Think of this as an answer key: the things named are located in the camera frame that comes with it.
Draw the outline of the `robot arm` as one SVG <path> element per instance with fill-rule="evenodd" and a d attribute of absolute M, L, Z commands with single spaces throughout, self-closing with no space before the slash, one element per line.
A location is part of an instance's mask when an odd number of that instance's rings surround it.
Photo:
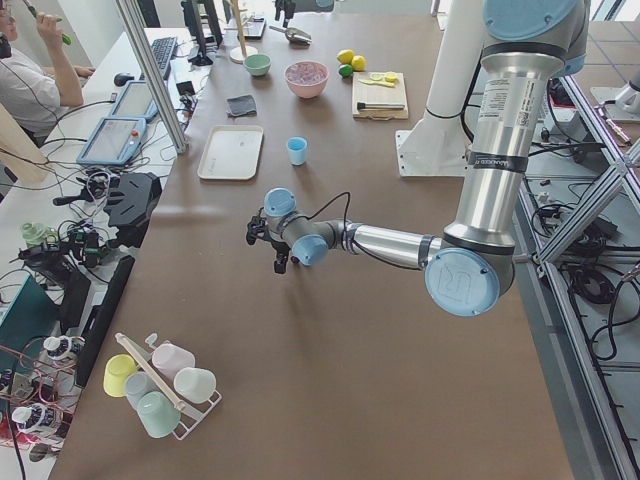
<path fill-rule="evenodd" d="M 441 201 L 453 217 L 441 234 L 316 221 L 275 188 L 258 219 L 264 237 L 305 265 L 342 249 L 419 270 L 443 310 L 490 310 L 514 280 L 512 215 L 546 87 L 583 66 L 588 14 L 585 1 L 453 4 L 424 117 L 397 146 L 409 174 L 461 177 Z"/>

